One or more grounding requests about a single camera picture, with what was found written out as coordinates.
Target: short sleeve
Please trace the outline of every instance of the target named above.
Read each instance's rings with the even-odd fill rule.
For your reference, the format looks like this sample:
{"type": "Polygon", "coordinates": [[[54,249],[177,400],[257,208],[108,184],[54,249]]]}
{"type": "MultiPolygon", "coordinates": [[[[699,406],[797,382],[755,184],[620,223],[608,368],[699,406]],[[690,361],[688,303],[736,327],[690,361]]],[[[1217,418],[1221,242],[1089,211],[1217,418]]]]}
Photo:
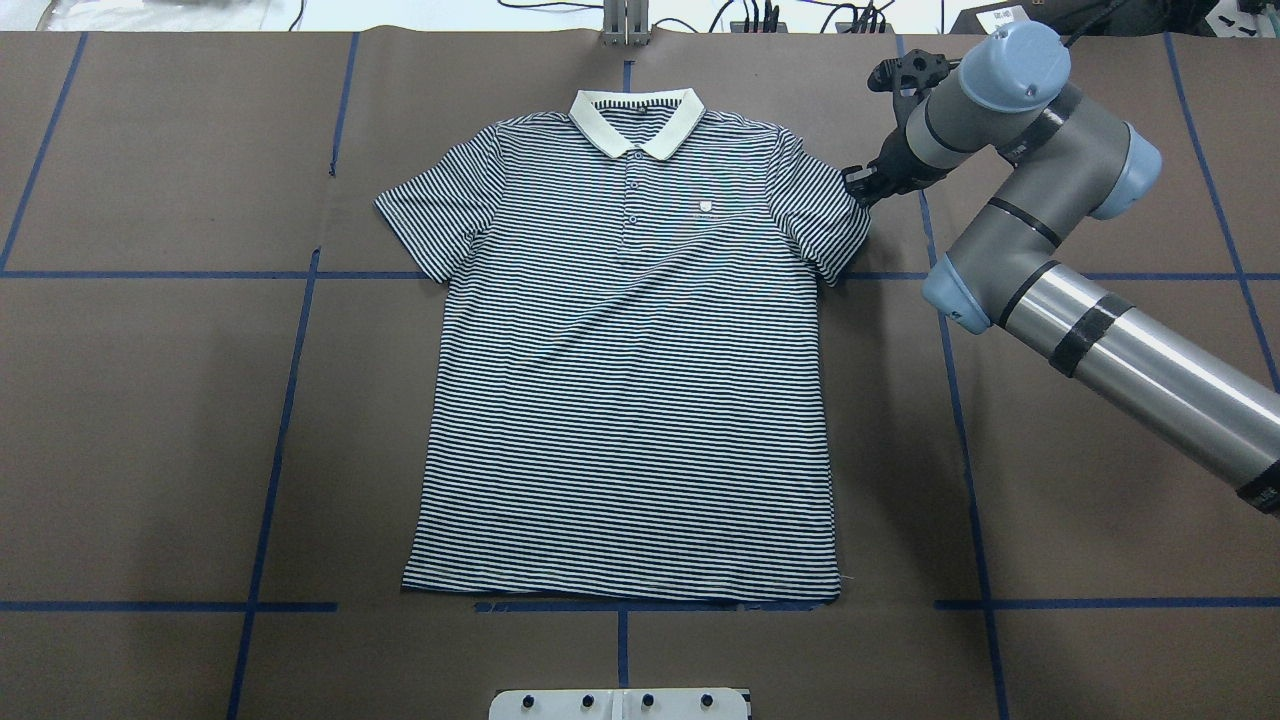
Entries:
{"type": "Polygon", "coordinates": [[[803,141],[782,129],[769,165],[769,208],[796,252],[836,284],[867,240],[870,214],[845,191],[840,172],[804,151],[803,141]]]}
{"type": "Polygon", "coordinates": [[[422,272],[445,282],[489,229],[502,191],[502,155],[490,126],[431,169],[379,195],[374,206],[422,272]]]}

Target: blue tape line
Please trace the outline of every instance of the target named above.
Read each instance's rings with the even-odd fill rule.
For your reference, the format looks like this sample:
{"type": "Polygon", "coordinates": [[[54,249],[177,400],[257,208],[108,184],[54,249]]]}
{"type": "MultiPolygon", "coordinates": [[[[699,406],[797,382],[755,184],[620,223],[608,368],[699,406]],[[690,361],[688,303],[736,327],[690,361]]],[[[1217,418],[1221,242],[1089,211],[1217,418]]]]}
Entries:
{"type": "Polygon", "coordinates": [[[1244,304],[1249,309],[1249,320],[1253,323],[1253,332],[1258,336],[1258,346],[1262,348],[1262,359],[1267,364],[1267,373],[1271,374],[1271,387],[1280,392],[1280,372],[1276,370],[1275,357],[1271,355],[1271,343],[1267,342],[1267,333],[1262,328],[1258,318],[1258,307],[1253,302],[1253,293],[1249,291],[1249,281],[1244,274],[1244,265],[1240,263],[1240,254],[1235,249],[1235,237],[1231,236],[1231,225],[1226,222],[1226,213],[1222,210],[1222,201],[1217,193],[1217,184],[1213,182],[1213,173],[1208,169],[1208,159],[1204,158],[1204,149],[1201,146],[1199,132],[1196,129],[1196,119],[1192,117],[1192,106],[1187,101],[1187,90],[1183,87],[1183,73],[1178,68],[1178,53],[1174,50],[1174,36],[1165,33],[1165,50],[1169,54],[1169,68],[1174,73],[1174,87],[1178,90],[1178,102],[1183,106],[1183,119],[1187,120],[1187,132],[1192,138],[1192,147],[1196,149],[1196,159],[1201,165],[1201,174],[1204,176],[1204,184],[1208,187],[1208,197],[1213,202],[1213,213],[1217,215],[1217,224],[1222,229],[1222,240],[1226,241],[1226,251],[1231,256],[1231,266],[1235,268],[1235,277],[1240,283],[1240,293],[1244,295],[1244,304]]]}
{"type": "Polygon", "coordinates": [[[4,270],[14,279],[179,279],[179,281],[301,281],[306,273],[291,270],[4,270]]]}
{"type": "Polygon", "coordinates": [[[244,669],[248,665],[248,648],[253,638],[253,615],[259,592],[262,587],[262,568],[266,564],[266,546],[271,538],[271,518],[275,514],[275,495],[280,486],[280,470],[284,466],[284,439],[289,433],[289,419],[293,415],[293,396],[298,387],[298,365],[302,360],[302,343],[307,336],[307,322],[311,318],[311,299],[315,296],[316,270],[320,266],[320,249],[311,254],[311,266],[307,269],[307,287],[302,293],[302,311],[298,314],[298,331],[293,338],[293,359],[289,363],[289,382],[284,388],[284,406],[280,409],[280,428],[275,434],[275,455],[271,457],[271,478],[266,486],[266,505],[262,509],[262,525],[257,534],[257,553],[253,557],[253,577],[250,580],[248,610],[244,612],[244,626],[241,629],[239,652],[236,656],[236,674],[232,679],[232,694],[227,703],[227,719],[234,720],[239,712],[241,688],[244,684],[244,669]]]}
{"type": "MultiPolygon", "coordinates": [[[[937,245],[933,240],[933,217],[929,211],[929,200],[924,191],[919,191],[920,220],[924,224],[924,236],[928,238],[929,265],[937,263],[937,245]]],[[[964,484],[969,493],[969,532],[973,538],[974,559],[978,566],[978,589],[983,602],[991,600],[991,573],[987,568],[987,550],[982,539],[982,516],[978,511],[978,489],[973,479],[973,456],[969,451],[969,433],[965,430],[964,406],[960,402],[960,383],[956,375],[955,352],[951,347],[951,328],[947,327],[947,318],[938,313],[938,333],[942,336],[942,359],[947,368],[947,388],[951,392],[951,420],[956,427],[956,436],[960,439],[960,454],[964,461],[964,484]]],[[[1009,720],[1009,696],[1005,691],[1005,664],[1000,656],[1000,635],[996,630],[996,614],[989,607],[983,607],[983,623],[987,628],[987,653],[991,657],[991,676],[996,688],[996,708],[1000,720],[1009,720]]]]}
{"type": "Polygon", "coordinates": [[[425,281],[421,270],[324,270],[316,274],[324,281],[425,281]]]}
{"type": "Polygon", "coordinates": [[[628,628],[627,611],[618,611],[618,687],[630,688],[631,687],[631,661],[627,657],[627,644],[631,639],[631,630],[628,628]]]}
{"type": "MultiPolygon", "coordinates": [[[[101,600],[0,601],[0,612],[244,612],[247,602],[170,602],[101,600]]],[[[337,612],[337,602],[264,602],[259,612],[337,612]]]]}
{"type": "Polygon", "coordinates": [[[333,126],[333,155],[329,158],[329,177],[338,174],[338,149],[342,146],[342,126],[347,119],[347,97],[351,96],[351,76],[356,72],[356,47],[360,46],[360,33],[351,33],[351,49],[347,50],[347,77],[342,81],[342,100],[338,101],[338,122],[333,126]]]}
{"type": "Polygon", "coordinates": [[[232,679],[232,696],[227,701],[227,720],[236,720],[239,715],[241,691],[244,688],[244,667],[248,665],[248,643],[253,637],[253,618],[256,612],[244,614],[244,624],[241,626],[241,646],[236,653],[236,676],[232,679]]]}
{"type": "Polygon", "coordinates": [[[27,186],[22,188],[22,197],[18,200],[18,210],[14,211],[13,222],[9,224],[9,236],[4,241],[4,250],[0,250],[0,270],[4,270],[9,263],[13,243],[18,240],[18,228],[22,227],[22,217],[27,214],[27,202],[31,200],[32,190],[36,188],[40,167],[45,164],[45,152],[49,151],[49,142],[54,138],[54,128],[58,127],[58,118],[63,115],[63,105],[67,104],[67,94],[70,92],[72,81],[76,79],[76,69],[79,68],[79,60],[84,55],[84,42],[87,41],[88,33],[82,32],[79,42],[76,44],[76,54],[72,55],[72,64],[67,68],[67,77],[63,78],[63,90],[58,94],[58,101],[54,102],[54,113],[49,117],[49,127],[45,128],[45,137],[40,140],[40,150],[36,151],[36,160],[31,164],[31,173],[27,174],[27,186]]]}
{"type": "Polygon", "coordinates": [[[631,602],[631,601],[525,601],[477,602],[475,611],[486,612],[808,612],[823,602],[631,602]]]}
{"type": "Polygon", "coordinates": [[[1280,597],[1083,597],[1053,600],[940,600],[936,610],[1158,610],[1280,607],[1280,597]]]}

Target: polo shirt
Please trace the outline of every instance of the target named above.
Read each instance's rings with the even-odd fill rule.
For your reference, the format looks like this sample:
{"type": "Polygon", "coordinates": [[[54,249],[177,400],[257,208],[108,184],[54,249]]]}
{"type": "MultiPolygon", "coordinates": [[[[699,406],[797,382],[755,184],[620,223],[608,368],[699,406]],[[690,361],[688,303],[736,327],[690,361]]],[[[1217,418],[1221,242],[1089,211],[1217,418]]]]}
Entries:
{"type": "Polygon", "coordinates": [[[375,205],[449,284],[404,587],[838,594],[817,281],[869,217],[799,137],[582,91],[375,205]]]}

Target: black tape band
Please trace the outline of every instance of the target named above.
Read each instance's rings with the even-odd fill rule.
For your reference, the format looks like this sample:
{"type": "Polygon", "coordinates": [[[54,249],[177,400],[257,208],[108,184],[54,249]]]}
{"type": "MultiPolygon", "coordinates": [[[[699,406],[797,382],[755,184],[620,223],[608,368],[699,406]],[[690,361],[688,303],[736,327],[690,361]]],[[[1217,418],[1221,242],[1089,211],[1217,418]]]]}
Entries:
{"type": "Polygon", "coordinates": [[[978,150],[960,150],[955,145],[951,145],[950,142],[942,140],[942,137],[938,135],[938,131],[933,129],[933,120],[929,119],[929,108],[927,105],[924,108],[924,128],[929,131],[931,136],[933,136],[933,142],[937,142],[938,145],[946,147],[952,152],[959,152],[961,155],[973,155],[978,150],[982,150],[980,147],[978,150]]]}
{"type": "Polygon", "coordinates": [[[1005,323],[1009,322],[1009,314],[1014,311],[1014,307],[1018,307],[1019,302],[1023,301],[1023,296],[1027,295],[1027,291],[1030,290],[1033,284],[1038,283],[1041,277],[1044,275],[1044,273],[1052,270],[1059,265],[1061,265],[1061,263],[1059,263],[1057,260],[1050,260],[1048,263],[1044,263],[1043,265],[1037,268],[1036,272],[1032,273],[1032,277],[1023,281],[1023,284],[1018,287],[1018,292],[1015,292],[1014,296],[1009,299],[1009,302],[1005,305],[1005,311],[1000,314],[1000,320],[997,320],[996,324],[1000,327],[1005,327],[1005,323]]]}
{"type": "Polygon", "coordinates": [[[1052,242],[1053,247],[1062,245],[1062,238],[1059,237],[1056,232],[1053,232],[1053,228],[1039,222],[1039,218],[1032,215],[1027,210],[1023,210],[1018,205],[1014,205],[1012,202],[1004,200],[1001,197],[992,197],[991,200],[987,201],[987,205],[991,205],[992,208],[998,208],[1000,210],[1004,210],[1010,215],[1018,218],[1019,220],[1027,223],[1027,227],[1041,233],[1044,237],[1044,240],[1052,242]]]}
{"type": "Polygon", "coordinates": [[[1132,309],[1133,302],[1119,295],[1114,292],[1103,295],[1102,300],[1098,300],[1093,307],[1080,315],[1080,319],[1066,332],[1066,336],[1053,348],[1048,364],[1069,378],[1075,375],[1076,365],[1093,347],[1093,343],[1102,340],[1116,319],[1132,309]]]}
{"type": "Polygon", "coordinates": [[[1272,462],[1270,468],[1262,470],[1261,475],[1235,491],[1235,495],[1262,512],[1280,510],[1280,460],[1272,462]]]}
{"type": "Polygon", "coordinates": [[[1084,94],[1074,85],[1062,87],[1062,92],[1046,106],[1021,135],[996,149],[1010,165],[1018,167],[1028,155],[1039,150],[1057,131],[1071,119],[1071,113],[1080,105],[1084,94]]]}

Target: white collar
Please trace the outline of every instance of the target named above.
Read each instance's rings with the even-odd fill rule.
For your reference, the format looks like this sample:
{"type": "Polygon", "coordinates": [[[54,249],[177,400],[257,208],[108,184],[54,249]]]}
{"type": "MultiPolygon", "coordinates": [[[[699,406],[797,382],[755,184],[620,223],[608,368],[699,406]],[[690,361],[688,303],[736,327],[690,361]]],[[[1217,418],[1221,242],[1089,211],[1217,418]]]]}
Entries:
{"type": "Polygon", "coordinates": [[[573,106],[568,111],[568,117],[577,126],[577,129],[582,131],[582,135],[591,141],[591,145],[599,147],[609,158],[621,158],[623,152],[639,147],[654,159],[667,160],[676,154],[680,143],[694,132],[694,127],[703,118],[705,110],[707,108],[703,106],[703,101],[689,88],[667,90],[663,92],[599,92],[580,90],[577,91],[577,97],[573,100],[573,106]],[[653,136],[649,142],[636,145],[622,137],[622,133],[611,126],[609,120],[605,120],[604,115],[595,108],[596,102],[607,100],[635,102],[637,105],[644,105],[654,100],[676,100],[680,105],[658,135],[653,136]]]}

